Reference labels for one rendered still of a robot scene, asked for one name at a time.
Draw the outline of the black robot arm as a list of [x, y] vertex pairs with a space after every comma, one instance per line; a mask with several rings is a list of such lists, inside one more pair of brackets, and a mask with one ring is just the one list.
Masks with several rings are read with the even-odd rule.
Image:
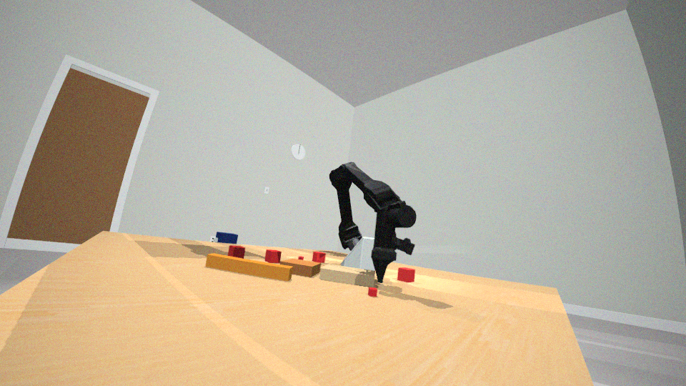
[[[349, 188], [352, 182], [364, 193], [364, 200], [377, 212], [376, 227], [411, 227], [417, 215], [411, 206], [406, 205], [393, 191], [382, 182], [373, 180], [365, 174], [354, 162], [342, 164], [329, 174], [329, 179], [337, 190], [341, 223], [339, 225], [339, 239], [344, 249], [350, 251], [362, 239], [358, 226], [352, 219], [352, 208]], [[356, 237], [356, 238], [355, 238]], [[348, 241], [348, 242], [347, 242]], [[410, 239], [397, 238], [392, 235], [390, 249], [399, 249], [411, 255], [415, 244]]]

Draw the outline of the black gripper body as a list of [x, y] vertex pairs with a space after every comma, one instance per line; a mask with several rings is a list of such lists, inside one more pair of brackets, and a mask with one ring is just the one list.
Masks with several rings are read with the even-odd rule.
[[371, 258], [387, 259], [396, 261], [396, 251], [390, 249], [392, 242], [392, 235], [395, 235], [395, 228], [376, 227], [374, 246], [372, 248]]

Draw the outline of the yellow long wooden board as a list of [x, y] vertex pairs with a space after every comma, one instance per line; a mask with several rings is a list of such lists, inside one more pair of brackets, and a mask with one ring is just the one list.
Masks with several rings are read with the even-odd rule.
[[292, 278], [293, 266], [272, 264], [250, 259], [241, 259], [220, 254], [208, 254], [206, 267], [223, 269], [230, 272], [250, 274], [252, 276], [267, 277], [289, 281]]

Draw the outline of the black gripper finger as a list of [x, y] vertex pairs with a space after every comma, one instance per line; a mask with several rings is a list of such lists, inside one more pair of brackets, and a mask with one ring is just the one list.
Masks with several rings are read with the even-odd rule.
[[387, 259], [377, 259], [377, 258], [372, 259], [372, 261], [373, 261], [375, 272], [377, 274], [378, 282], [382, 283], [382, 280], [384, 278], [384, 273], [386, 272], [388, 265], [393, 261], [387, 260]]

